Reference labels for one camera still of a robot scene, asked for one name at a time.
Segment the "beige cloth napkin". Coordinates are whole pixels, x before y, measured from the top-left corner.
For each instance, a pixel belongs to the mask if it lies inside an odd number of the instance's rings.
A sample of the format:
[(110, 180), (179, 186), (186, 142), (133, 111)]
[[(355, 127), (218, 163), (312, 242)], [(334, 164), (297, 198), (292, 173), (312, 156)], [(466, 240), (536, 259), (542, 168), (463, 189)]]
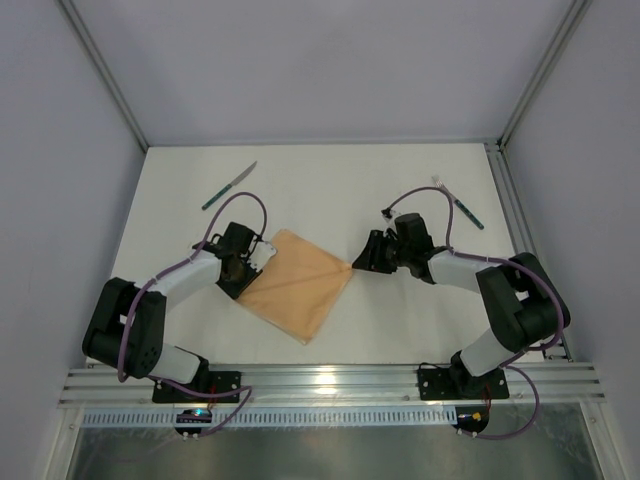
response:
[(318, 333), (352, 277), (352, 267), (286, 229), (272, 238), (277, 253), (238, 303), (300, 343)]

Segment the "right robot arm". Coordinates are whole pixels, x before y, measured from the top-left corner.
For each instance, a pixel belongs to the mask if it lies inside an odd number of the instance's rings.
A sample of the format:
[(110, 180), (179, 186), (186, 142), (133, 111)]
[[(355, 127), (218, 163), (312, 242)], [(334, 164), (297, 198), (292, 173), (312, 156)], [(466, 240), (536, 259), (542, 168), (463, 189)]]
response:
[(556, 339), (570, 312), (538, 258), (524, 252), (509, 259), (475, 257), (437, 246), (417, 213), (396, 215), (386, 230), (370, 232), (353, 262), (356, 270), (392, 274), (400, 268), (430, 284), (480, 295), (488, 329), (456, 352), (446, 368), (419, 374), (424, 399), (478, 399), (503, 380), (514, 358), (546, 339)]

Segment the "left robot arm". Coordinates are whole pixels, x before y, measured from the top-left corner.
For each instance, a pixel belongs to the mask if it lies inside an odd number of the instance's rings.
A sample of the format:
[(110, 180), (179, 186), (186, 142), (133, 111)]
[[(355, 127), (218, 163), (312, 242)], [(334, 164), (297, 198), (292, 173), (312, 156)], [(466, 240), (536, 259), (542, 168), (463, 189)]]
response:
[(204, 239), (184, 260), (145, 282), (119, 277), (102, 288), (82, 352), (114, 368), (121, 381), (149, 378), (195, 398), (211, 398), (209, 362), (164, 341), (167, 314), (209, 286), (236, 300), (262, 274), (277, 249), (250, 228), (232, 222)]

